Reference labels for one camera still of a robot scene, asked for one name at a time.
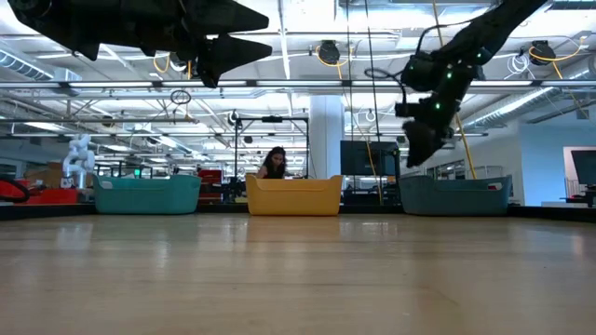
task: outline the gray-blue bin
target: gray-blue bin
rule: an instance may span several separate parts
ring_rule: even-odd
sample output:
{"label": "gray-blue bin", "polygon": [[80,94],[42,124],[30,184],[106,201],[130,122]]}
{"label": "gray-blue bin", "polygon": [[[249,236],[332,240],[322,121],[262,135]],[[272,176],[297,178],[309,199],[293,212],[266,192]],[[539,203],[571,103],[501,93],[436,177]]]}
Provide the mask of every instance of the gray-blue bin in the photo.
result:
{"label": "gray-blue bin", "polygon": [[428,176],[400,179],[403,209],[427,216],[503,216],[511,176],[475,181],[434,181]]}

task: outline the computer screen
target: computer screen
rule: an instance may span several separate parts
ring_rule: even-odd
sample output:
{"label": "computer screen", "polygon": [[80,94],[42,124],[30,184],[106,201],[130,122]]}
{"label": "computer screen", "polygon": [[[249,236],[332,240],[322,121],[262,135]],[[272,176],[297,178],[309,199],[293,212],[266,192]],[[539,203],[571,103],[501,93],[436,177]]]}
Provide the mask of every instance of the computer screen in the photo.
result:
{"label": "computer screen", "polygon": [[[370,142],[374,174],[397,176],[393,152],[399,150],[396,142]],[[366,141],[342,141],[342,174],[345,176],[372,176],[371,159]]]}
{"label": "computer screen", "polygon": [[596,151],[573,150],[571,156],[576,164],[579,183],[582,185],[596,185]]}

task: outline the dark hair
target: dark hair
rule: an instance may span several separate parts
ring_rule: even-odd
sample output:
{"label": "dark hair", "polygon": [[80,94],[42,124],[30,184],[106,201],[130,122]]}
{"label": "dark hair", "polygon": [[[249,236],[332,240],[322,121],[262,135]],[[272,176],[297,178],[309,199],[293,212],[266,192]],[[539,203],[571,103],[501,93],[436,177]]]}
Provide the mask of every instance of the dark hair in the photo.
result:
{"label": "dark hair", "polygon": [[[278,170],[275,170],[275,167],[273,166],[274,154],[281,154],[283,156],[283,163],[281,163]],[[286,165],[287,165],[286,163],[287,163],[286,162],[286,151],[282,147],[275,147],[275,148],[271,149],[269,154],[267,154],[267,157],[264,159],[263,166],[267,168],[268,175],[271,176],[275,173],[275,174],[281,174],[283,176],[286,174]]]}

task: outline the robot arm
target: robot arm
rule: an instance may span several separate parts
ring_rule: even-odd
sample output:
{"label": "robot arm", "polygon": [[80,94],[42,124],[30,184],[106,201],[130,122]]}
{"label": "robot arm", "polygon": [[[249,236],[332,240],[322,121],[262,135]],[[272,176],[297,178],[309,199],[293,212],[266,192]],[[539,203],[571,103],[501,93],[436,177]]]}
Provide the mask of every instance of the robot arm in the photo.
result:
{"label": "robot arm", "polygon": [[474,79],[483,79],[481,66],[505,44],[509,35],[547,0],[504,0],[470,21],[448,44],[430,54],[417,51],[401,75],[416,91],[432,91],[419,104],[397,104],[397,116],[413,117],[403,129],[410,141],[408,168],[419,166],[453,136],[449,127]]}

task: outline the yellow bin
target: yellow bin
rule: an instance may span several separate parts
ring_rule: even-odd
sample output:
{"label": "yellow bin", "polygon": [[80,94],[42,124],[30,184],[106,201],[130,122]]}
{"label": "yellow bin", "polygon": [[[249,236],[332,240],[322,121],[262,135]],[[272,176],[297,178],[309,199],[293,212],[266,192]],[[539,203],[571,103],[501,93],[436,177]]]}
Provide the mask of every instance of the yellow bin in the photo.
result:
{"label": "yellow bin", "polygon": [[330,180],[258,180],[246,176],[252,215],[335,216],[344,177]]}

